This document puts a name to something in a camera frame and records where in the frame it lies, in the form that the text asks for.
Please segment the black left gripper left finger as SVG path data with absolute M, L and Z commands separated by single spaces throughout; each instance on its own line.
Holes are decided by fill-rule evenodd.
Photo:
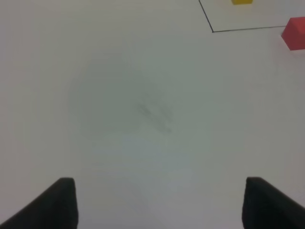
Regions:
M 62 177 L 1 223 L 2 229 L 76 229 L 78 205 L 73 178 Z

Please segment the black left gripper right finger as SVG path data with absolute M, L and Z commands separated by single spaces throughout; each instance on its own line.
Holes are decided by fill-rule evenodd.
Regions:
M 248 177 L 242 223 L 245 229 L 303 229 L 305 208 L 264 179 Z

